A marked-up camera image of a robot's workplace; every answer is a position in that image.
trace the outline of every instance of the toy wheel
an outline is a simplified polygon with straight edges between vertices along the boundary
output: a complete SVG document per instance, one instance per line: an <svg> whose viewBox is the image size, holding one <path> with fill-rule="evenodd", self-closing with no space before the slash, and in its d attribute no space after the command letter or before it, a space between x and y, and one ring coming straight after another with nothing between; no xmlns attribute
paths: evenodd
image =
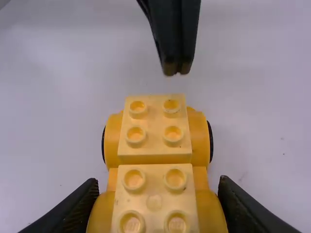
<svg viewBox="0 0 311 233"><path fill-rule="evenodd" d="M104 163L106 164L105 153L104 153L105 129L106 129L106 126L104 127L103 136L102 136L102 156L103 156Z"/></svg>
<svg viewBox="0 0 311 233"><path fill-rule="evenodd" d="M207 120L207 126L208 126L208 133L209 133L209 148L210 148L209 163L210 163L210 162L212 162L212 159L213 159L214 141L213 141L213 132L212 132L212 128L211 128L211 126L210 126L208 120Z"/></svg>

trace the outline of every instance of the scratch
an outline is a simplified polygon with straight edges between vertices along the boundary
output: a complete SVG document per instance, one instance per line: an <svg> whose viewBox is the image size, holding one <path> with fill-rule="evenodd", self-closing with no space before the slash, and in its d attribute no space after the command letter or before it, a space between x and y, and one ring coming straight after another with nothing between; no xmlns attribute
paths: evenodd
<svg viewBox="0 0 311 233"><path fill-rule="evenodd" d="M243 174L241 175L241 177L239 178L239 182L242 182L242 180L247 176L247 174L248 174L248 171L246 171L245 173L243 173Z"/></svg>

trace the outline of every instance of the lego stud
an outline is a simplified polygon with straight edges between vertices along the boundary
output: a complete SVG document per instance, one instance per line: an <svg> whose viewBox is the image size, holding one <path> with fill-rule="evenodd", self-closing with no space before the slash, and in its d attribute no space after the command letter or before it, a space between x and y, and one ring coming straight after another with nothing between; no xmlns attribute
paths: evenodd
<svg viewBox="0 0 311 233"><path fill-rule="evenodd" d="M177 147L184 137L184 132L181 128L171 125L164 130L163 140L169 147Z"/></svg>
<svg viewBox="0 0 311 233"><path fill-rule="evenodd" d="M122 179L123 187L130 193L136 193L143 189L146 183L146 175L140 169L129 170Z"/></svg>
<svg viewBox="0 0 311 233"><path fill-rule="evenodd" d="M171 192L183 192L186 189L187 176L182 170L172 168L166 172L164 184Z"/></svg>
<svg viewBox="0 0 311 233"><path fill-rule="evenodd" d="M130 147L139 148L144 144L146 138L146 131L139 126L134 126L127 131L125 140Z"/></svg>
<svg viewBox="0 0 311 233"><path fill-rule="evenodd" d="M134 210L126 211L120 217L118 233L144 233L145 220Z"/></svg>
<svg viewBox="0 0 311 233"><path fill-rule="evenodd" d="M129 113L131 118L142 119L147 114L147 105L142 101L133 101Z"/></svg>
<svg viewBox="0 0 311 233"><path fill-rule="evenodd" d="M180 103L178 100L166 100L163 104L164 115L168 118L178 117L180 112Z"/></svg>
<svg viewBox="0 0 311 233"><path fill-rule="evenodd" d="M164 220L165 233L188 233L190 231L189 221L182 211L170 212Z"/></svg>

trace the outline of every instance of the white table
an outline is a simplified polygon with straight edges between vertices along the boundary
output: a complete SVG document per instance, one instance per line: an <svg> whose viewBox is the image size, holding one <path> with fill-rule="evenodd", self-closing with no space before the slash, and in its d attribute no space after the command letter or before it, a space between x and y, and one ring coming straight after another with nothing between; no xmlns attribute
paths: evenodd
<svg viewBox="0 0 311 233"><path fill-rule="evenodd" d="M188 76L165 78L135 0L12 0L0 11L0 232L48 212L89 177L101 136L139 93L187 95L226 174L311 232L311 2L204 0Z"/></svg>

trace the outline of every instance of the lego duplo brick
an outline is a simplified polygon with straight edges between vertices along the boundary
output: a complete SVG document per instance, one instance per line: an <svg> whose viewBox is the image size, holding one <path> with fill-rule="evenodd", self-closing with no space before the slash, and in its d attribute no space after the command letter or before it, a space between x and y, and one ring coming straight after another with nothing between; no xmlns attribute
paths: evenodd
<svg viewBox="0 0 311 233"><path fill-rule="evenodd" d="M118 146L123 164L189 163L191 155L183 94L126 98Z"/></svg>
<svg viewBox="0 0 311 233"><path fill-rule="evenodd" d="M191 164L120 165L112 233L198 233Z"/></svg>

